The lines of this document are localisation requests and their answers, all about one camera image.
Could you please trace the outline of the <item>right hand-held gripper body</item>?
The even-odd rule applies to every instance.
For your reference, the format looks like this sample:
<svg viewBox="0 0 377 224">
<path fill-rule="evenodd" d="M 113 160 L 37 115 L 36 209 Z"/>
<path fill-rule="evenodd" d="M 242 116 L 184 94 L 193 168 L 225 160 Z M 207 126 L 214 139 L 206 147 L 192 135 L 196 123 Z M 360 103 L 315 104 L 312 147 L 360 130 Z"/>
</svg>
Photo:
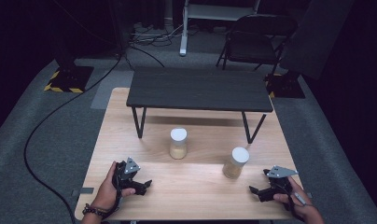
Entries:
<svg viewBox="0 0 377 224">
<path fill-rule="evenodd" d="M 289 176 L 297 175 L 297 170 L 274 165 L 271 169 L 264 169 L 263 173 L 269 178 L 270 191 L 275 193 L 290 194 L 292 186 L 288 180 Z"/>
</svg>

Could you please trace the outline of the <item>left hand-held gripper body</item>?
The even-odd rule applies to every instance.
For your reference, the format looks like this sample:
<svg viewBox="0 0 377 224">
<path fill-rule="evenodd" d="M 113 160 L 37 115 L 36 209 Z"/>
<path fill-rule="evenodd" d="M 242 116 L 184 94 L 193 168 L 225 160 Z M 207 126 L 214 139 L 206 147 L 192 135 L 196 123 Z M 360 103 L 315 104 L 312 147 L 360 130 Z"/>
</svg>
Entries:
<svg viewBox="0 0 377 224">
<path fill-rule="evenodd" d="M 132 157 L 128 157 L 126 161 L 117 162 L 112 177 L 113 186 L 116 189 L 139 189 L 141 184 L 133 180 L 139 170 L 140 166 Z"/>
</svg>

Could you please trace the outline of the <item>white-lidded jar of tan powder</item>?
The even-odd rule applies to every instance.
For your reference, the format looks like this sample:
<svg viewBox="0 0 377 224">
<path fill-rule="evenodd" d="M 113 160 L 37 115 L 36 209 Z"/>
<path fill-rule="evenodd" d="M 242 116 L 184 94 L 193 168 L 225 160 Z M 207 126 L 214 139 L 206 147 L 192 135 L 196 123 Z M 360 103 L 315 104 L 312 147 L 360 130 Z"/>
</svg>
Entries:
<svg viewBox="0 0 377 224">
<path fill-rule="evenodd" d="M 230 158 L 223 166 L 223 174 L 232 179 L 236 179 L 241 174 L 243 167 L 249 161 L 250 155 L 246 148 L 236 147 L 232 150 Z"/>
</svg>

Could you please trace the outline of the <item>white-lidded jar of pale powder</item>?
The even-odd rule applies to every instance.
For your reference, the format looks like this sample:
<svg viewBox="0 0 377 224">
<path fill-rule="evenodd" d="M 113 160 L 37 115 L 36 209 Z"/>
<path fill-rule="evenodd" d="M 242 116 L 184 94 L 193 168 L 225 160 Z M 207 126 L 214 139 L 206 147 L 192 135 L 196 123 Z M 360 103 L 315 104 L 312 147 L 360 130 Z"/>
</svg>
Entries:
<svg viewBox="0 0 377 224">
<path fill-rule="evenodd" d="M 176 160 L 181 160 L 187 155 L 188 132 L 184 128 L 174 128 L 170 132 L 171 145 L 170 156 Z"/>
</svg>

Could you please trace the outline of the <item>black shelf with metal legs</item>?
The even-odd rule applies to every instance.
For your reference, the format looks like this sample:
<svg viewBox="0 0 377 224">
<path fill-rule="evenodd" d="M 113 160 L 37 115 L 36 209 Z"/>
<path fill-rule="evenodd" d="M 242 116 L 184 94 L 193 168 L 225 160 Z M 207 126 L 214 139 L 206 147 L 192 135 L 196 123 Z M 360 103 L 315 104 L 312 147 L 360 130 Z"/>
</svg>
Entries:
<svg viewBox="0 0 377 224">
<path fill-rule="evenodd" d="M 248 112 L 262 116 L 273 112 L 265 82 L 248 72 L 184 68 L 138 67 L 126 101 L 133 112 L 137 135 L 143 135 L 146 116 L 141 108 L 238 111 L 242 114 L 246 140 L 251 144 L 257 131 L 250 131 Z"/>
</svg>

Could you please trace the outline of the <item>person's left hand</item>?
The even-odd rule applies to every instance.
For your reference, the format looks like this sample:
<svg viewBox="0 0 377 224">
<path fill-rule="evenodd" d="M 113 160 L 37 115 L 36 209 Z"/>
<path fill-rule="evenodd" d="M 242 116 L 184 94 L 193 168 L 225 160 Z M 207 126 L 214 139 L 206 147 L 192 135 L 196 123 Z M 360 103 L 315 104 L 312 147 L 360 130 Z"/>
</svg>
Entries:
<svg viewBox="0 0 377 224">
<path fill-rule="evenodd" d="M 117 198 L 117 190 L 112 184 L 112 177 L 115 173 L 116 162 L 111 164 L 111 167 L 106 175 L 105 180 L 98 189 L 97 195 L 95 196 L 91 206 L 100 208 L 103 210 L 110 210 Z"/>
</svg>

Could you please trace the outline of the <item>person's right hand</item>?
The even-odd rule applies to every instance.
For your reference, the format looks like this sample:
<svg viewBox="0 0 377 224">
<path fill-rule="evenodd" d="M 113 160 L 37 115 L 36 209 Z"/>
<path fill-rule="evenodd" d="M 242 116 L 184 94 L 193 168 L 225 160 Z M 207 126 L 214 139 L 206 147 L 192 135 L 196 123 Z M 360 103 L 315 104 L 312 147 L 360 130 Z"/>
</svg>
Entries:
<svg viewBox="0 0 377 224">
<path fill-rule="evenodd" d="M 309 214 L 318 214 L 321 216 L 302 187 L 291 176 L 288 177 L 288 180 L 292 186 L 291 196 L 274 194 L 273 198 L 279 203 L 289 203 L 289 200 L 292 200 L 294 211 L 300 218 Z"/>
</svg>

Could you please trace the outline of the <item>black base with yellow stripes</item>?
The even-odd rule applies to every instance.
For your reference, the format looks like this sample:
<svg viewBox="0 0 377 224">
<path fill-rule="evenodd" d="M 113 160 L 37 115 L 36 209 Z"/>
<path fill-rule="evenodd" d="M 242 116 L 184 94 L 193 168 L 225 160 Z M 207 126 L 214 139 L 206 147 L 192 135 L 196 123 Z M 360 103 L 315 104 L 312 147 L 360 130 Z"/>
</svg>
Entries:
<svg viewBox="0 0 377 224">
<path fill-rule="evenodd" d="M 303 99 L 305 94 L 300 87 L 299 73 L 288 71 L 285 74 L 268 74 L 264 81 L 269 95 L 279 98 Z"/>
<path fill-rule="evenodd" d="M 44 91 L 85 92 L 92 71 L 91 66 L 76 66 L 73 70 L 63 70 L 59 67 L 51 76 Z"/>
</svg>

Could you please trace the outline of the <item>black folding chair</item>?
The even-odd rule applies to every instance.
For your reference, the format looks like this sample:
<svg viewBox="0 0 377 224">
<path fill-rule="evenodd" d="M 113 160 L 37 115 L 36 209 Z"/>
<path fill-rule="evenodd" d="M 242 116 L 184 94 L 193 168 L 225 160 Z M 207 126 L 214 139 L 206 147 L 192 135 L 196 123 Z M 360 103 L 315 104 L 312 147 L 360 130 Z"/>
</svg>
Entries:
<svg viewBox="0 0 377 224">
<path fill-rule="evenodd" d="M 254 63 L 255 70 L 263 64 L 279 64 L 286 42 L 296 32 L 298 23 L 284 15 L 252 14 L 238 19 L 226 34 L 226 41 L 216 66 L 227 61 Z"/>
</svg>

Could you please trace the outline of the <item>dark leaning panel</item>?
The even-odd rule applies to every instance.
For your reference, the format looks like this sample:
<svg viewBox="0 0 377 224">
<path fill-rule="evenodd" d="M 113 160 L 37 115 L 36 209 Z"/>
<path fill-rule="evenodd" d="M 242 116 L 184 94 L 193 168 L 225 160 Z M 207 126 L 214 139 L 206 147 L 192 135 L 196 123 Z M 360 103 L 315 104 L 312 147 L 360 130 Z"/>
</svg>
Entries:
<svg viewBox="0 0 377 224">
<path fill-rule="evenodd" d="M 312 0 L 280 65 L 319 79 L 355 0 Z"/>
</svg>

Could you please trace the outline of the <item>white metal stand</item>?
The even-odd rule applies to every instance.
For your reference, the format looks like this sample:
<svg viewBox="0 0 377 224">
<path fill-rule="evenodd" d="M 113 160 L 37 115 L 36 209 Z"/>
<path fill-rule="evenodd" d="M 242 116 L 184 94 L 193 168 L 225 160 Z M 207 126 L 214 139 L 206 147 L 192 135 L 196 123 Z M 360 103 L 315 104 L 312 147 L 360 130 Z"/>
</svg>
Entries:
<svg viewBox="0 0 377 224">
<path fill-rule="evenodd" d="M 191 4 L 189 0 L 186 0 L 183 7 L 183 30 L 179 55 L 184 57 L 187 54 L 189 19 L 237 21 L 243 16 L 256 14 L 260 1 L 254 0 L 252 7 L 224 7 Z"/>
</svg>

